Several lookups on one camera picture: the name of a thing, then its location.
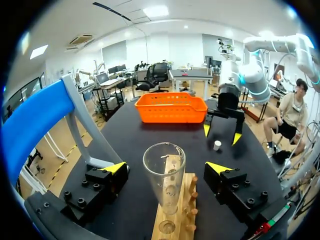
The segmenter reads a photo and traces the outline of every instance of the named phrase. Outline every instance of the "wooden peg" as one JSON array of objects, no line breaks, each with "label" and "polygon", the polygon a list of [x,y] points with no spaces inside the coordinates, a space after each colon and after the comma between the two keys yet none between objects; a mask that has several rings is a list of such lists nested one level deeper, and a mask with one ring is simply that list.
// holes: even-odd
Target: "wooden peg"
[{"label": "wooden peg", "polygon": [[197,184],[197,181],[198,181],[198,177],[197,176],[194,176],[191,180],[191,184],[190,184],[190,187],[189,187],[189,193],[192,194],[194,192],[194,189],[195,189],[195,186]]},{"label": "wooden peg", "polygon": [[188,212],[187,214],[186,214],[186,216],[188,217],[188,218],[193,218],[195,215],[197,215],[198,214],[198,209],[196,209],[196,208],[194,208],[194,209],[191,209],[191,211],[190,212]]},{"label": "wooden peg", "polygon": [[194,232],[197,229],[196,225],[186,225],[185,226],[185,230],[190,231],[190,232]]},{"label": "wooden peg", "polygon": [[190,200],[189,200],[189,205],[193,205],[194,201],[196,200],[196,198],[198,197],[198,193],[195,191],[191,194]]}]

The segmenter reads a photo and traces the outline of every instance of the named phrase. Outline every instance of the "orange basket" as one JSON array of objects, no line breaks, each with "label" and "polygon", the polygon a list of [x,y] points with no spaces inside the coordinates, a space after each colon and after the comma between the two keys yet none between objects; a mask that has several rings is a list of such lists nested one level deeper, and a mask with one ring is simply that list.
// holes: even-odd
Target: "orange basket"
[{"label": "orange basket", "polygon": [[144,123],[202,123],[208,111],[202,98],[187,92],[147,93],[134,105]]}]

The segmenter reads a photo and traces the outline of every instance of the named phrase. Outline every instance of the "man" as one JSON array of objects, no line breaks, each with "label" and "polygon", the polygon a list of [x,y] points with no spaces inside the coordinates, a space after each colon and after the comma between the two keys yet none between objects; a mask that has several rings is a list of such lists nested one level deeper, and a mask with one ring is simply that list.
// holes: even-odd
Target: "man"
[{"label": "man", "polygon": [[[289,141],[293,139],[291,144],[298,144],[299,139],[302,137],[301,133],[305,128],[308,118],[304,102],[307,90],[307,83],[299,78],[296,81],[296,91],[288,93],[283,97],[280,106],[276,110],[276,117],[273,116],[264,120],[263,128],[269,146],[267,153],[269,158],[275,153],[272,142],[272,130],[275,134],[282,134]],[[300,154],[305,149],[305,146],[304,140],[301,139],[292,156]]]}]

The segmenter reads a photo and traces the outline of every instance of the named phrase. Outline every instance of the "blue padded bar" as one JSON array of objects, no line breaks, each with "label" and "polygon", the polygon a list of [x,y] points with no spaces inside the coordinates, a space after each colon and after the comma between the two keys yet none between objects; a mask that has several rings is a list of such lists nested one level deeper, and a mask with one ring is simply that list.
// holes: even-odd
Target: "blue padded bar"
[{"label": "blue padded bar", "polygon": [[14,184],[32,149],[64,116],[75,109],[59,80],[28,98],[1,128],[2,149]]}]

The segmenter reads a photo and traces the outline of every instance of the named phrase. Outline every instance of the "clear glass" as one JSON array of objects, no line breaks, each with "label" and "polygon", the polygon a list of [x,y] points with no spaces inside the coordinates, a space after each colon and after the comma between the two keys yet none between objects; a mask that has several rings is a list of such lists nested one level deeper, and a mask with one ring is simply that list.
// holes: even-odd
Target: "clear glass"
[{"label": "clear glass", "polygon": [[143,165],[163,212],[175,214],[186,167],[185,152],[170,142],[157,143],[145,151]]}]

